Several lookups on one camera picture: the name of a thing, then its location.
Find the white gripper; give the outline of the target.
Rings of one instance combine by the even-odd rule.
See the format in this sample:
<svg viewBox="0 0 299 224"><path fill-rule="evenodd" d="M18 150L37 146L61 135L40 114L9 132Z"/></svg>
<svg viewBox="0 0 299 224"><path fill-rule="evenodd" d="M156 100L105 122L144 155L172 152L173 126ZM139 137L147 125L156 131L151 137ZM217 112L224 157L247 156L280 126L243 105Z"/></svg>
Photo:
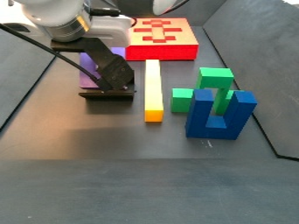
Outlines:
<svg viewBox="0 0 299 224"><path fill-rule="evenodd" d="M98 38L108 47L126 47L130 24L132 19L124 15L93 17L85 36Z"/></svg>

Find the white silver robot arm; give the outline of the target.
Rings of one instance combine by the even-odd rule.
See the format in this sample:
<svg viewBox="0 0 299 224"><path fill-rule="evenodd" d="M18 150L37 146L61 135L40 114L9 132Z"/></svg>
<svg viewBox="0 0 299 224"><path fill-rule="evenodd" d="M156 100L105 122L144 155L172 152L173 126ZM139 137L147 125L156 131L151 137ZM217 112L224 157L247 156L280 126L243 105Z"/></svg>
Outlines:
<svg viewBox="0 0 299 224"><path fill-rule="evenodd" d="M14 0L33 26L50 40L98 39L108 47L129 45L130 18L117 9L92 8L90 0Z"/></svg>

